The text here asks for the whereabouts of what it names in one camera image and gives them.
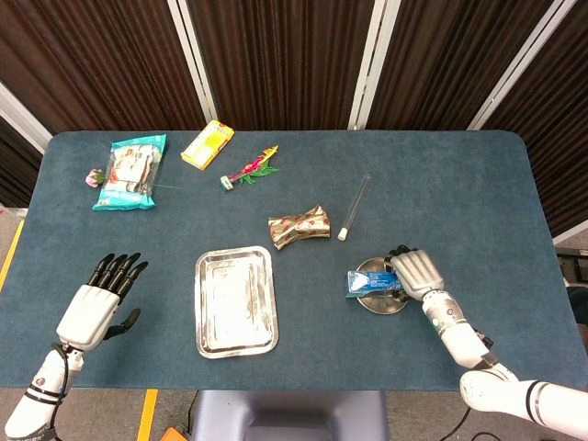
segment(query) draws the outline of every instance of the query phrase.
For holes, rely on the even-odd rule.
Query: brown foil wrapper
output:
[[[278,250],[289,243],[313,237],[331,237],[331,223],[320,205],[298,216],[269,218],[269,235]]]

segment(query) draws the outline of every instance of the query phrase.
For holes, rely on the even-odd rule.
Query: robotic hand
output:
[[[499,363],[456,300],[443,290],[443,278],[425,251],[401,245],[390,254],[390,263],[404,290],[423,303],[424,314],[449,354],[460,366],[473,369],[459,382],[461,397],[469,407],[510,413],[588,440],[588,393],[546,381],[519,381]]]
[[[102,259],[87,284],[73,296],[57,326],[60,343],[53,344],[53,350],[6,423],[8,441],[59,440],[55,416],[82,370],[84,352],[103,340],[126,333],[139,318],[141,310],[133,310],[123,323],[110,326],[120,303],[148,265],[142,262],[131,269],[139,253],[114,257],[109,254]]]

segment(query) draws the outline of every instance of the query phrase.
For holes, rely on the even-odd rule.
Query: blue table surface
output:
[[[98,191],[85,175],[106,166],[112,141],[143,134],[80,131],[51,141],[0,295],[0,386],[30,382],[100,258],[139,251],[150,265],[117,317],[133,308],[141,317],[85,355],[78,386],[455,390],[463,369],[420,304],[379,316],[345,298],[346,271],[400,243],[429,252],[447,290],[520,379],[588,382],[526,148],[513,133],[238,132],[202,172],[180,159],[197,133],[172,131],[153,192],[157,206],[93,212]],[[273,144],[278,173],[222,189],[220,176]],[[339,242],[367,173],[373,184]],[[316,204],[327,210],[333,237],[276,250],[267,218]],[[207,251],[248,245],[272,256],[279,342],[260,356],[208,360],[195,343],[195,262]]]

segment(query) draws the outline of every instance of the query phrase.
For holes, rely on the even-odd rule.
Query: blue wrapper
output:
[[[394,272],[348,271],[346,297],[364,297],[377,291],[402,290],[402,284]]]
[[[95,211],[150,209],[153,182],[165,149],[165,135],[113,142]]]

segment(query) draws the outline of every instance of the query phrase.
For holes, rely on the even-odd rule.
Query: toy flower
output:
[[[101,186],[105,179],[106,176],[104,175],[104,172],[102,170],[100,170],[99,168],[93,168],[92,170],[90,170],[90,173],[88,173],[88,176],[85,177],[85,182],[89,186],[96,188],[98,186]]]

